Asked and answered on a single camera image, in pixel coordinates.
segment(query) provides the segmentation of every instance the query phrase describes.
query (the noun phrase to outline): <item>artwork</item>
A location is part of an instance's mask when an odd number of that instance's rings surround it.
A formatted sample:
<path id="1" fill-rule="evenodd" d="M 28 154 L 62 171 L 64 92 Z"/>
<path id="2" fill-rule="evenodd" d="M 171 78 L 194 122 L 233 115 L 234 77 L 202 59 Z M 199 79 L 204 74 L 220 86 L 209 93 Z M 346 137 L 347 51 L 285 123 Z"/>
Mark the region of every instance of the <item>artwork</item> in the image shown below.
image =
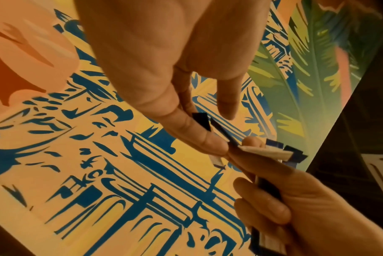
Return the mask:
<path id="1" fill-rule="evenodd" d="M 239 142 L 302 150 L 301 170 L 383 42 L 372 6 L 327 2 L 272 1 L 235 120 L 218 114 L 215 80 L 191 81 L 199 111 Z M 0 1 L 0 186 L 74 255 L 252 255 L 233 208 L 240 176 L 120 98 L 72 0 Z"/>

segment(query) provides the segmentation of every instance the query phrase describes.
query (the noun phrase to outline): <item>painting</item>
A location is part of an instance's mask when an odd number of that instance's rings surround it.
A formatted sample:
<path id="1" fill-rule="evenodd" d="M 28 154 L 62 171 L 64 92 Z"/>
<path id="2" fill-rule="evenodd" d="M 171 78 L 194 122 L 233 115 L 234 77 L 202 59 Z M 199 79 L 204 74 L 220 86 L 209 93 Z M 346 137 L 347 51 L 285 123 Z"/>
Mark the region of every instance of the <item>painting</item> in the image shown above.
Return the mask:
<path id="1" fill-rule="evenodd" d="M 302 150 L 305 171 L 382 42 L 365 0 L 273 0 L 237 117 L 197 73 L 193 102 L 239 142 Z M 0 1 L 0 186 L 74 255 L 252 255 L 240 176 L 120 98 L 72 0 Z"/>

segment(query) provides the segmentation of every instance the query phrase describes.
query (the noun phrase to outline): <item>hand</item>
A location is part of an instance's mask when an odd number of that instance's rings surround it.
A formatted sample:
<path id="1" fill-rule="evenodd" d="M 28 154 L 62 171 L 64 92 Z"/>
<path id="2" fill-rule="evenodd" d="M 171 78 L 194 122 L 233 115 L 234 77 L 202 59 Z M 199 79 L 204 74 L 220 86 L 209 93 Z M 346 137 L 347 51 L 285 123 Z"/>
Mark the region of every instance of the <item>hand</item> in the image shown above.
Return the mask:
<path id="1" fill-rule="evenodd" d="M 263 146 L 254 137 L 242 144 Z M 282 202 L 246 179 L 233 184 L 241 221 L 282 241 L 288 255 L 383 255 L 383 230 L 312 175 L 232 146 L 228 158 L 251 181 L 259 176 L 280 190 Z"/>
<path id="2" fill-rule="evenodd" d="M 259 46 L 271 0 L 75 0 L 97 61 L 119 95 L 195 149 L 227 143 L 190 116 L 193 71 L 217 79 L 217 105 L 233 119 L 242 78 Z"/>

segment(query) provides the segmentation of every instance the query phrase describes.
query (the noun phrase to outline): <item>green leaf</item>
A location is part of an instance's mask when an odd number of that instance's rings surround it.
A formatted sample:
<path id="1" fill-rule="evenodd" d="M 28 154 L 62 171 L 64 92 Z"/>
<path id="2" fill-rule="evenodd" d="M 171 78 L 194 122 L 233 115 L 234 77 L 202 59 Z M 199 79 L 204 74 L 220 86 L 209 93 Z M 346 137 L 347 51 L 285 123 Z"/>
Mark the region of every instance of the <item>green leaf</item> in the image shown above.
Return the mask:
<path id="1" fill-rule="evenodd" d="M 280 68 L 260 44 L 248 74 L 266 98 L 277 123 L 277 141 L 308 152 L 305 124 L 293 93 Z"/>
<path id="2" fill-rule="evenodd" d="M 323 14 L 316 1 L 302 0 L 291 16 L 288 31 L 299 109 L 306 123 L 311 156 L 342 111 L 336 46 Z"/>

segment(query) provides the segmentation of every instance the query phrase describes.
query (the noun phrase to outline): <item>painted canvas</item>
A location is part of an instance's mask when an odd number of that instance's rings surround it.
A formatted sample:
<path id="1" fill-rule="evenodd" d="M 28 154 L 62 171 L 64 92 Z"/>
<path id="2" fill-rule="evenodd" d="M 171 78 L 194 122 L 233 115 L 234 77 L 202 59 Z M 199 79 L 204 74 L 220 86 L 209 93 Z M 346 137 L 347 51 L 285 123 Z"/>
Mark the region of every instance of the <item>painted canvas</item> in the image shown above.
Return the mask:
<path id="1" fill-rule="evenodd" d="M 273 0 L 235 120 L 194 73 L 198 110 L 304 151 L 305 171 L 383 41 L 367 2 Z M 251 255 L 239 176 L 120 98 L 72 0 L 0 1 L 0 186 L 75 255 Z"/>

